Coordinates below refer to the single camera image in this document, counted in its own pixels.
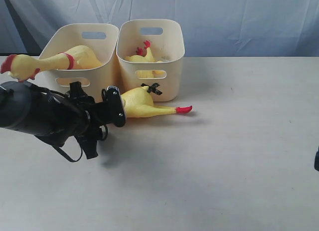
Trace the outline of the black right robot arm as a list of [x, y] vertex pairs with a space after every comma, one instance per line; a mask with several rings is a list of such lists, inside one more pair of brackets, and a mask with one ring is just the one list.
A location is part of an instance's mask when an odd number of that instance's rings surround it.
[[316, 171], [319, 171], [319, 149], [317, 150], [317, 152], [315, 154], [314, 169]]

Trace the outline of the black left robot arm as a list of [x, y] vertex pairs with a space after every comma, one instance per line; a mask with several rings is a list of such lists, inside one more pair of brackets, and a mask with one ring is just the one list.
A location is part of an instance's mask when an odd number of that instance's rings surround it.
[[78, 81], [66, 94], [28, 81], [0, 85], [1, 128], [33, 135], [71, 163], [75, 160], [62, 150], [69, 137], [76, 139], [81, 155], [93, 159], [98, 141], [108, 136], [107, 122], [94, 113], [97, 107]]

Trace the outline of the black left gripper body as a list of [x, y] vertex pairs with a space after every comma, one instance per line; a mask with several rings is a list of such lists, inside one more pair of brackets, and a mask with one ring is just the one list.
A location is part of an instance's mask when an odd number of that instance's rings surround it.
[[108, 128], [102, 122], [102, 117], [97, 114], [102, 108], [95, 102], [94, 97], [88, 95], [82, 88], [79, 81], [70, 83], [69, 98], [81, 112], [77, 134], [75, 138], [81, 146], [82, 137], [94, 138], [98, 141], [105, 141], [108, 137]]

